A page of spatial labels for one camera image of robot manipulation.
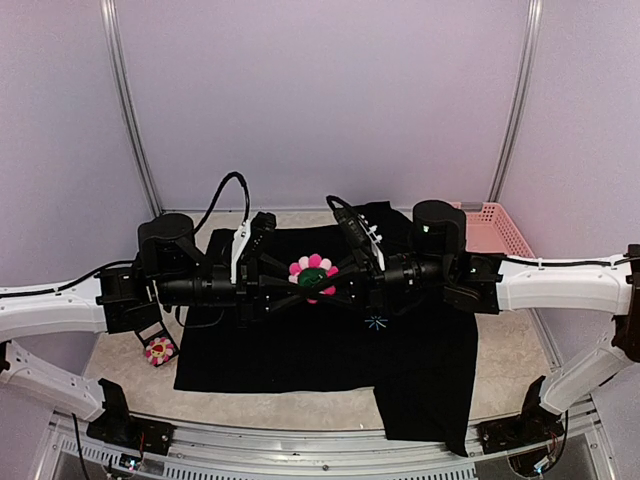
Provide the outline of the black t-shirt blue logo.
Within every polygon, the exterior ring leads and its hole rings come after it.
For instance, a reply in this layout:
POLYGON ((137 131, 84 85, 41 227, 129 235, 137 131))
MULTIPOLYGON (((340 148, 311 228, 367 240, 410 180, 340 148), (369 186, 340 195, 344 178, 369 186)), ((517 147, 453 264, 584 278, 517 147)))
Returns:
MULTIPOLYGON (((385 255, 410 250, 412 213, 387 202, 358 207, 383 240, 385 255)), ((207 257, 231 262, 232 234, 211 235, 207 257)), ((341 259, 351 252, 338 225, 275 229, 264 253, 289 267, 317 253, 341 259)), ((188 306, 178 390, 227 394, 337 392, 369 387, 386 437, 434 441, 464 455, 478 331, 475 316, 446 303, 439 290, 403 292, 385 315, 322 302, 340 285, 322 281, 317 299, 271 315, 249 328, 237 326, 237 311, 188 306)))

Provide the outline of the pink plastic basket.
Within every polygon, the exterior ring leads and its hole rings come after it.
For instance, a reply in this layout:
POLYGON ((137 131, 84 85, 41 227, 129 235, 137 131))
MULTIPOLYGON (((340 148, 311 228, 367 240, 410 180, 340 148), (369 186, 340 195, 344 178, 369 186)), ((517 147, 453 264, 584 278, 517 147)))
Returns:
POLYGON ((466 215, 466 250, 533 258, 534 253, 499 203, 452 202, 466 215))

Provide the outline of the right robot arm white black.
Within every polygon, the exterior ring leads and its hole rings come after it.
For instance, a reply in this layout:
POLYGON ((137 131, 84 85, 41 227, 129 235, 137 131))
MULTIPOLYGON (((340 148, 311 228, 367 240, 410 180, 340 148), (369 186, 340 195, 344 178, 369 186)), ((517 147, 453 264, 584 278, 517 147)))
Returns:
POLYGON ((530 309, 609 313, 614 330, 528 388, 520 414, 478 425, 486 454, 522 448, 568 433, 568 410, 581 397, 639 360, 639 247, 603 259, 545 260, 466 251, 466 215, 428 200, 412 211, 410 250, 385 255, 377 228, 341 198, 326 198, 352 249, 355 263, 327 282, 349 279, 364 289, 348 305, 371 312, 391 309, 403 292, 436 289, 453 307, 497 314, 530 309))

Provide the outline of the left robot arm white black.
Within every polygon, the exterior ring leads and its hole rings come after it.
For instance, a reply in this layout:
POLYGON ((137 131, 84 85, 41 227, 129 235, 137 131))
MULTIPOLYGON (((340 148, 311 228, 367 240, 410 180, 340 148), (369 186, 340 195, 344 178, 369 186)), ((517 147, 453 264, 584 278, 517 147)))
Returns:
POLYGON ((138 254, 66 284, 1 292, 1 380, 87 424, 89 437, 141 454, 167 455, 174 426, 131 414, 122 387, 88 379, 34 357, 18 344, 28 336, 90 332, 135 334, 159 324, 173 307, 235 309, 242 324, 308 298, 284 264, 265 255, 276 219, 258 213, 232 236, 231 262, 216 265, 195 243, 193 220, 165 214, 138 228, 138 254))

